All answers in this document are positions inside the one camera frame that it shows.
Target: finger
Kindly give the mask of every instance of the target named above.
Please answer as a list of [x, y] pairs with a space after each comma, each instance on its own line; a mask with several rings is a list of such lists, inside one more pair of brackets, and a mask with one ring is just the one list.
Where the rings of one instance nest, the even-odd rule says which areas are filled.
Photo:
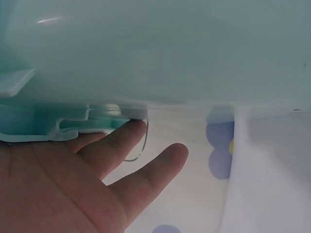
[[82, 148], [78, 154], [103, 179], [120, 165], [131, 149], [146, 133], [141, 120], [131, 120], [103, 139]]
[[77, 138], [64, 143], [72, 152], [77, 153], [86, 145], [96, 142], [106, 135], [106, 133], [82, 133]]
[[140, 170], [109, 187], [118, 197], [130, 224], [180, 172], [188, 157], [188, 149], [173, 144]]
[[32, 148], [45, 174], [97, 229], [88, 232], [124, 231], [127, 220], [123, 206], [86, 163], [63, 143], [33, 143]]

